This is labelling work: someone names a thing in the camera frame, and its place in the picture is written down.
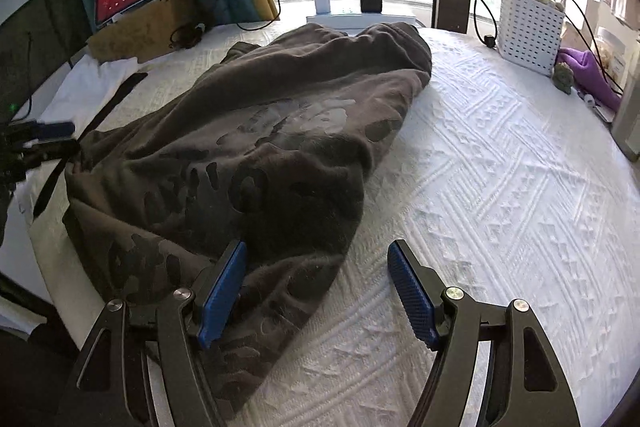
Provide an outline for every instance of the power strip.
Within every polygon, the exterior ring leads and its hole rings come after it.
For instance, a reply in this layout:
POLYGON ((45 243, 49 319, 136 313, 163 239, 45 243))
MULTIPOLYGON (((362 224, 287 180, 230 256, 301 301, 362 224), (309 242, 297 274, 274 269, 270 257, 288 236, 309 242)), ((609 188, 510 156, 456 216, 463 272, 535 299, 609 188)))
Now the power strip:
POLYGON ((360 33, 364 28, 381 22, 406 22, 416 28, 422 24, 411 15, 386 15, 382 13, 327 13, 322 15, 309 15, 306 22, 315 22, 327 28, 341 30, 347 34, 360 33))

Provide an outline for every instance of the black strap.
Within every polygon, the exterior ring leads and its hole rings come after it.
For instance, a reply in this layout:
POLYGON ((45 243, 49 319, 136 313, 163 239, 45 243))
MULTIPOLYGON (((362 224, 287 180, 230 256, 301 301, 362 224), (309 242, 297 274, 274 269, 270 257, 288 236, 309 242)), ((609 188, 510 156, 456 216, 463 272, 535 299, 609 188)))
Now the black strap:
MULTIPOLYGON (((127 95, 136 87, 140 81, 147 76, 147 73, 134 73, 127 80, 125 80, 120 87, 113 95, 111 100, 106 103, 106 105, 100 110, 100 112, 95 115, 94 119, 89 123, 87 128, 82 131, 82 134, 79 136, 78 141, 84 138, 88 133, 95 130, 111 111, 115 109, 115 107, 124 100, 127 95)), ((58 178, 62 171, 65 169, 66 163, 70 158, 62 158, 56 165, 56 168, 53 169, 53 172, 47 178, 42 190, 38 195, 38 199, 36 200, 36 204, 33 207, 33 219, 36 219, 41 213, 44 212, 44 209, 47 208, 49 204, 49 200, 51 199, 51 195, 53 194, 53 189, 56 187, 56 183, 58 182, 58 178)))

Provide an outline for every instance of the purple plush toy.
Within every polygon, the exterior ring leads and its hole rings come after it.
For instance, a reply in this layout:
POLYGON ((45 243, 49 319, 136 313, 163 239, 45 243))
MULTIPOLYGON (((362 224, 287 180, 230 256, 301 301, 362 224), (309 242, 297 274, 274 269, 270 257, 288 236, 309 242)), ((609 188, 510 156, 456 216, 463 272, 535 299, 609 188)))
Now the purple plush toy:
POLYGON ((579 52, 571 48, 560 48, 558 60, 565 62, 574 72, 574 81, 583 90, 593 95, 600 103, 618 111, 620 97, 616 95, 602 76, 600 66, 590 51, 579 52))

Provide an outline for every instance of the blue gripper pad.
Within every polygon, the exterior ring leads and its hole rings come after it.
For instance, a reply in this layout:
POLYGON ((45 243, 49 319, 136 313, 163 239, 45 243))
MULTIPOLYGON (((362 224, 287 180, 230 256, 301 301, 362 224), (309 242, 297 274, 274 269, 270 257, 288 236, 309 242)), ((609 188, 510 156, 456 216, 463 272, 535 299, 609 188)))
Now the blue gripper pad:
POLYGON ((225 329, 226 320, 238 297, 245 272, 246 245, 238 243, 202 309, 198 343, 203 349, 209 349, 211 343, 222 336, 222 330, 225 329))
POLYGON ((415 336, 436 350, 440 336, 436 331, 433 304, 396 243, 389 245, 386 265, 415 336))

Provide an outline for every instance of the bed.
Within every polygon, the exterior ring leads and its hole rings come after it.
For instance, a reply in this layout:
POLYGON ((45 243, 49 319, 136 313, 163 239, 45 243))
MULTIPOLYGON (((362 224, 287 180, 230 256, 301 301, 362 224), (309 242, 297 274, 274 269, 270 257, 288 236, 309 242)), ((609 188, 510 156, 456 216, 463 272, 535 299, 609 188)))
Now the bed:
MULTIPOLYGON (((187 90, 238 40, 290 29, 215 28, 148 76, 102 122, 128 123, 187 90)), ((386 273, 404 238, 445 283, 506 305, 522 297, 564 368, 581 424, 607 419, 640 367, 640 172, 577 96, 475 39, 434 29, 431 83, 366 185, 364 217, 337 279, 234 426, 405 425, 433 355, 386 273)), ((103 302, 62 217, 61 177, 30 236, 51 298, 83 343, 103 302)), ((463 426, 476 423, 482 346, 463 426)))

